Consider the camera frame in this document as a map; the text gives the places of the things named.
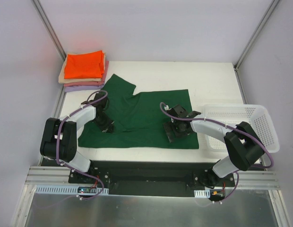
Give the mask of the dark green t-shirt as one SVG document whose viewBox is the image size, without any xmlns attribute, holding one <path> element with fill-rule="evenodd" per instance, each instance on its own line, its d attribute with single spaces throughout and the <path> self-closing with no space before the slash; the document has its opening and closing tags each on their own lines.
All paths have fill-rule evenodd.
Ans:
<svg viewBox="0 0 293 227">
<path fill-rule="evenodd" d="M 168 148 L 198 149 L 195 133 L 170 143 L 163 124 L 170 121 L 160 110 L 160 103 L 177 104 L 191 111 L 189 92 L 183 90 L 140 92 L 136 85 L 113 74 L 103 89 L 108 92 L 109 107 L 105 111 L 114 121 L 113 133 L 102 132 L 94 122 L 84 126 L 78 145 L 84 148 Z"/>
</svg>

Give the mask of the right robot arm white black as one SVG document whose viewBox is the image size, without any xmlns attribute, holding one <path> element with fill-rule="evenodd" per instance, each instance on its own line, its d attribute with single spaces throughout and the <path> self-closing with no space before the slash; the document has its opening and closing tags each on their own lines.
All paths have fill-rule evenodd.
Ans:
<svg viewBox="0 0 293 227">
<path fill-rule="evenodd" d="M 161 102 L 161 111 L 170 121 L 164 123 L 164 129 L 170 142 L 192 133 L 202 133 L 215 138 L 226 145 L 228 156 L 216 162 L 207 170 L 205 178 L 212 186 L 220 186 L 228 174 L 247 171 L 264 154 L 270 155 L 266 147 L 247 122 L 228 125 L 206 118 L 202 113 L 188 113 L 181 105 L 169 108 Z"/>
</svg>

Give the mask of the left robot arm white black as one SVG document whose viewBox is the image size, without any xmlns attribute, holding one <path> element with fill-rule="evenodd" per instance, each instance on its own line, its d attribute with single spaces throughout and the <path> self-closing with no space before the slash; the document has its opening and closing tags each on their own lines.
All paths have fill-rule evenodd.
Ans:
<svg viewBox="0 0 293 227">
<path fill-rule="evenodd" d="M 75 111 L 61 118 L 47 119 L 43 131 L 40 153 L 54 159 L 58 165 L 79 171 L 79 179 L 90 184 L 95 179 L 91 160 L 78 151 L 78 132 L 92 122 L 102 133 L 113 133 L 114 121 L 105 111 L 109 107 L 108 93 L 93 92 Z"/>
</svg>

